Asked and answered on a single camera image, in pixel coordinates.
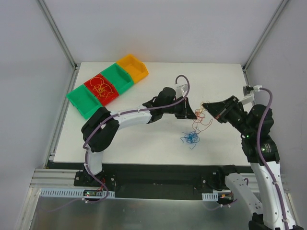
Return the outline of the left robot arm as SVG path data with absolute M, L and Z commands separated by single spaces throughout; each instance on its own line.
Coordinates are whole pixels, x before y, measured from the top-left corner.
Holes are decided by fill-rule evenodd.
M 174 115 L 177 119 L 196 119 L 189 104 L 189 91 L 188 84 L 178 85 L 175 89 L 165 87 L 157 96 L 132 110 L 111 112 L 105 107 L 99 108 L 81 128 L 87 171 L 85 181 L 90 186 L 100 184 L 103 153 L 119 130 L 156 122 L 164 114 Z

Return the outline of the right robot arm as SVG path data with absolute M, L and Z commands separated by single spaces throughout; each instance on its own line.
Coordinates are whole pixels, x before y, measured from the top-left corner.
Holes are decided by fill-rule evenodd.
M 300 230 L 286 202 L 283 191 L 278 148 L 269 132 L 274 124 L 272 110 L 262 104 L 249 112 L 235 96 L 203 103 L 204 109 L 219 123 L 230 123 L 241 134 L 242 150 L 254 172 L 260 199 L 243 181 L 236 166 L 221 166 L 216 184 L 229 188 L 250 217 L 250 230 Z

